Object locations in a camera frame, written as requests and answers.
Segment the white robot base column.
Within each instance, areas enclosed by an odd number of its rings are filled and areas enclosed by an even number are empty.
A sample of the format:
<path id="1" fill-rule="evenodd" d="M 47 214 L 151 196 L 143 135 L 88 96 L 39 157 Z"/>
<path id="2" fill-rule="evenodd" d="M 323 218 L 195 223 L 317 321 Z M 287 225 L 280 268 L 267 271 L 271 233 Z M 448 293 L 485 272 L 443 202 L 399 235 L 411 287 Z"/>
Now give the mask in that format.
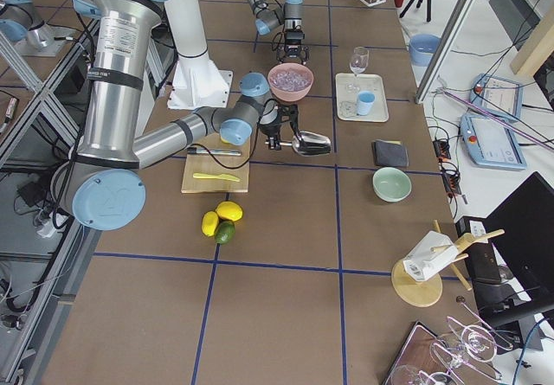
<path id="1" fill-rule="evenodd" d="M 164 10 L 178 53 L 168 107 L 225 107 L 233 73 L 219 70 L 209 56 L 198 0 L 168 0 Z"/>

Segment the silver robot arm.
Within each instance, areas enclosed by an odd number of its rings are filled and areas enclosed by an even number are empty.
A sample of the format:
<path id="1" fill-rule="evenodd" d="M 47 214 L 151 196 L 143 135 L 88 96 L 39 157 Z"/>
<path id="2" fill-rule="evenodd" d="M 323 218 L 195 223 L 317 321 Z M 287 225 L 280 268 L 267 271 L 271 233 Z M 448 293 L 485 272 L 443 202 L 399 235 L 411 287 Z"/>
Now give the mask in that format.
<path id="1" fill-rule="evenodd" d="M 275 32 L 271 48 L 279 63 L 296 60 L 306 65 L 309 47 L 304 43 L 303 2 L 304 0 L 247 0 L 259 35 Z"/>
<path id="2" fill-rule="evenodd" d="M 218 133 L 241 145 L 277 116 L 264 75 L 242 78 L 232 107 L 216 98 L 229 90 L 209 58 L 198 0 L 73 0 L 75 10 L 100 22 L 90 100 L 83 131 L 52 190 L 59 206 L 89 228 L 113 230 L 132 221 L 145 204 L 138 170 Z M 188 115 L 138 135 L 140 101 L 151 32 L 168 22 L 178 53 L 173 95 Z"/>

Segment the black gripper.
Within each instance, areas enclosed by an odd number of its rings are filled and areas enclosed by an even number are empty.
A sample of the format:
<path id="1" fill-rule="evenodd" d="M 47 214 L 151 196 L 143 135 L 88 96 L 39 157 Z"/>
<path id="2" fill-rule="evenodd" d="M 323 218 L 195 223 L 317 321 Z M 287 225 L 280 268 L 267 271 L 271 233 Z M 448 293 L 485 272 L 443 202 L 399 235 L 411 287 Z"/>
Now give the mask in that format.
<path id="1" fill-rule="evenodd" d="M 266 144 L 271 151 L 280 151 L 280 129 L 282 125 L 282 115 L 276 114 L 274 119 L 266 124 L 259 123 L 260 131 L 267 137 Z"/>
<path id="2" fill-rule="evenodd" d="M 279 46 L 277 49 L 277 61 L 282 64 L 285 60 L 298 59 L 306 65 L 310 58 L 310 51 L 307 46 L 300 44 L 299 46 L 288 46 L 286 43 Z"/>

